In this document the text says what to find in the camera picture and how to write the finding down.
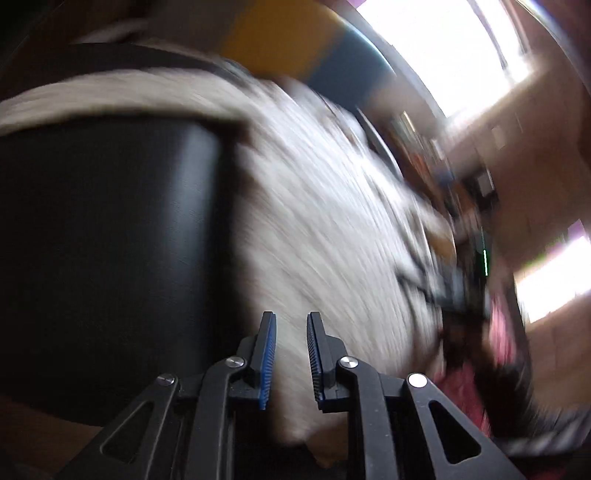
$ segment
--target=green light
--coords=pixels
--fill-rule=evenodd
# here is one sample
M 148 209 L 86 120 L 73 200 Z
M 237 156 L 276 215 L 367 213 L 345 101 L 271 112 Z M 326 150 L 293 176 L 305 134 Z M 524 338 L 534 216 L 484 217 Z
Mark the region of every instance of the green light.
M 486 248 L 482 252 L 484 253 L 484 276 L 488 277 L 488 259 L 486 258 Z

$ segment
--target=metal screw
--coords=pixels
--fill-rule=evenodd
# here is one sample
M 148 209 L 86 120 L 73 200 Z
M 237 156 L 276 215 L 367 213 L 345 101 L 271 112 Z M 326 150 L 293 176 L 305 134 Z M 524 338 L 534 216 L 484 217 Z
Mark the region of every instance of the metal screw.
M 345 368 L 355 368 L 359 365 L 359 361 L 354 356 L 344 356 L 339 360 L 339 363 Z
M 414 388 L 423 388 L 427 385 L 427 377 L 423 374 L 410 374 L 408 376 L 408 383 L 410 383 Z
M 156 383 L 161 387 L 169 387 L 174 383 L 174 375 L 173 374 L 161 374 L 156 379 Z
M 241 356 L 229 356 L 226 358 L 226 365 L 230 368 L 238 368 L 244 365 L 244 359 Z

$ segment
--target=window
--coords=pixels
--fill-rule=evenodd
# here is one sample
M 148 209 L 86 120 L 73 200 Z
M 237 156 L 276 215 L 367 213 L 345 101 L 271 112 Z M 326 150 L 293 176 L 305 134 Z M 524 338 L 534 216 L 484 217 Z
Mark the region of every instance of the window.
M 366 0 L 358 12 L 450 117 L 492 105 L 527 71 L 500 0 Z
M 522 314 L 536 322 L 591 290 L 591 242 L 583 235 L 516 277 Z

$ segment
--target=yellow object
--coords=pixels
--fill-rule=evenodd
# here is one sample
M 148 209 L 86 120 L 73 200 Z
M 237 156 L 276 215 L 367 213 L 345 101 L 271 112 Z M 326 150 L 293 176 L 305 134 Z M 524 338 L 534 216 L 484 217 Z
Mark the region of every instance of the yellow object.
M 306 80 L 342 31 L 340 18 L 313 0 L 255 0 L 236 20 L 220 54 L 254 75 Z

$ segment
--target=wall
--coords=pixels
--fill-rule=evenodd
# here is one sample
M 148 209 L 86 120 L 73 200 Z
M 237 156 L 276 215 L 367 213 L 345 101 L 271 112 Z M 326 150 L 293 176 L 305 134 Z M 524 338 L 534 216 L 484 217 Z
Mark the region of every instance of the wall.
M 591 226 L 591 171 L 579 151 L 586 91 L 550 34 L 518 4 L 514 8 L 533 73 L 468 128 L 443 137 L 456 171 L 480 161 L 491 171 L 500 203 L 489 227 L 510 270 L 535 258 L 577 219 Z
M 591 294 L 528 329 L 534 394 L 547 407 L 591 403 Z

